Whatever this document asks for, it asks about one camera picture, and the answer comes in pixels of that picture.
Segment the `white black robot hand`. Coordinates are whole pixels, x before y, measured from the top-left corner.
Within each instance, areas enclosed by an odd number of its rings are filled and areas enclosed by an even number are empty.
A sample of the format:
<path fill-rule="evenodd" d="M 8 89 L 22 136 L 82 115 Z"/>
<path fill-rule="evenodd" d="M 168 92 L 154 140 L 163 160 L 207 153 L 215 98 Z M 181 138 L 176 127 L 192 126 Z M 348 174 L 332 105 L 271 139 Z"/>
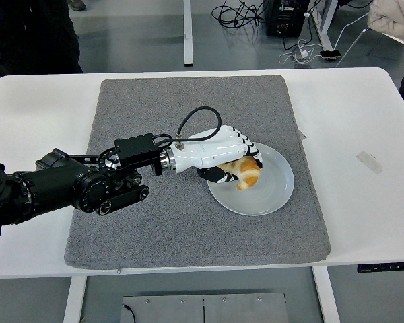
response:
<path fill-rule="evenodd" d="M 236 188 L 246 190 L 260 178 L 262 155 L 256 145 L 234 127 L 222 125 L 191 136 L 191 141 L 179 149 L 175 144 L 168 150 L 171 170 L 180 173 L 197 168 L 198 175 L 214 183 L 238 181 Z"/>

